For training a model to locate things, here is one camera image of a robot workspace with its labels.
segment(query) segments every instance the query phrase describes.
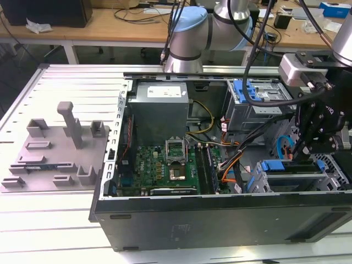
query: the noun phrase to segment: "gray power supply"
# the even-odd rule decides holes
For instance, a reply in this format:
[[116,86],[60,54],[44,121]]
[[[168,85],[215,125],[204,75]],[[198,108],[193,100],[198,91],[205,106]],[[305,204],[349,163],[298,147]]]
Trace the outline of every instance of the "gray power supply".
[[138,145],[164,145],[165,139],[185,136],[189,108],[186,83],[141,82],[129,103],[138,124]]

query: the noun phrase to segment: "slotted metal table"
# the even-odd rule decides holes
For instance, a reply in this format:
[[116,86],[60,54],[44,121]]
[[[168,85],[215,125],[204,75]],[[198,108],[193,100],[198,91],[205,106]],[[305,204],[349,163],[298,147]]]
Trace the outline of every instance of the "slotted metal table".
[[[243,67],[205,67],[242,73]],[[277,68],[253,67],[257,74]],[[146,65],[43,65],[0,121],[0,178],[17,156],[31,118],[62,125],[59,101],[72,101],[82,125],[94,119],[113,126],[124,72],[161,72]],[[317,243],[114,252],[98,223],[88,220],[93,191],[0,194],[1,263],[351,263],[352,223]],[[229,229],[236,226],[236,219]]]

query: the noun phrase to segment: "black box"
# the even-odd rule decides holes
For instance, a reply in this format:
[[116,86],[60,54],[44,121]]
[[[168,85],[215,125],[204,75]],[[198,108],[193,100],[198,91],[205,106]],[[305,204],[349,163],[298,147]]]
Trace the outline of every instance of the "black box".
[[38,24],[84,28],[92,16],[90,0],[0,0],[6,18],[13,26]]
[[292,15],[277,14],[274,21],[274,27],[277,29],[287,29]]

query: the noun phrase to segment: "yellow wire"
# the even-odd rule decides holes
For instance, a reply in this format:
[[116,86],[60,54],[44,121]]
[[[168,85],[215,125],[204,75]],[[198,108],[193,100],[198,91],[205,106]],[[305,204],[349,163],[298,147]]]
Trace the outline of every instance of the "yellow wire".
[[198,103],[198,104],[200,104],[201,106],[203,106],[203,108],[209,113],[210,118],[211,118],[211,123],[210,123],[209,127],[206,128],[206,129],[199,130],[199,131],[194,131],[194,132],[187,132],[186,134],[202,134],[202,133],[208,132],[209,130],[212,129],[212,127],[214,125],[214,116],[204,104],[202,104],[201,102],[199,102],[197,100],[193,100],[193,101]]

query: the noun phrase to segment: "wooden desk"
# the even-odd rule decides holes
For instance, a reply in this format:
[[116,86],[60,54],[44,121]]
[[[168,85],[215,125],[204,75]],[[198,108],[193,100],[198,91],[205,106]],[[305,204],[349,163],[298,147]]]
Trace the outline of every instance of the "wooden desk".
[[[128,14],[127,19],[141,19],[155,14]],[[113,9],[94,9],[93,16],[85,28],[53,26],[53,31],[39,33],[28,30],[25,26],[11,26],[2,14],[10,32],[23,44],[62,45],[70,64],[78,64],[74,46],[108,46],[108,47],[163,47],[167,37],[169,15],[156,18],[159,23],[139,25],[130,24],[114,17]],[[16,43],[0,25],[0,42]]]
[[[280,10],[281,7],[287,8],[298,8],[300,5],[291,2],[291,1],[284,1],[278,0],[275,4],[272,13],[274,14],[274,18],[269,19],[268,25],[273,26],[274,20],[276,17],[276,12]],[[344,19],[335,19],[335,18],[328,18],[334,22],[343,23]],[[301,28],[303,24],[302,20],[294,20],[291,19],[287,29],[278,29],[281,33],[282,39],[280,43],[277,45],[278,48],[280,47],[290,47],[290,48],[326,48],[326,44],[321,40],[318,33],[307,34]],[[270,27],[265,28],[267,32],[276,33],[275,30],[271,29]],[[334,39],[336,36],[335,32],[326,31],[327,35]]]
[[[282,6],[299,7],[294,2],[278,0],[273,13],[277,12]],[[153,15],[144,13],[128,14],[126,18],[141,19],[151,16]],[[165,21],[168,21],[168,19],[168,15],[164,16]],[[24,26],[10,26],[6,19],[5,23],[11,33],[21,43],[62,45],[65,48],[69,63],[77,64],[78,59],[74,46],[163,47],[167,36],[167,24],[161,18],[156,20],[159,23],[148,25],[130,24],[116,19],[113,9],[94,9],[92,18],[83,29],[54,26],[53,31],[38,35]],[[343,22],[343,19],[333,20],[339,23]],[[274,19],[270,19],[268,24],[273,25],[273,22]],[[299,49],[326,48],[318,34],[306,34],[302,31],[302,23],[302,21],[291,20],[286,30],[279,30],[282,40],[276,45],[274,50],[278,52],[296,52]],[[267,31],[274,32],[269,27],[267,27]],[[328,31],[327,35],[334,39],[336,33]],[[3,25],[0,25],[0,42],[16,43],[8,35]],[[248,45],[245,49],[249,51],[251,46]]]

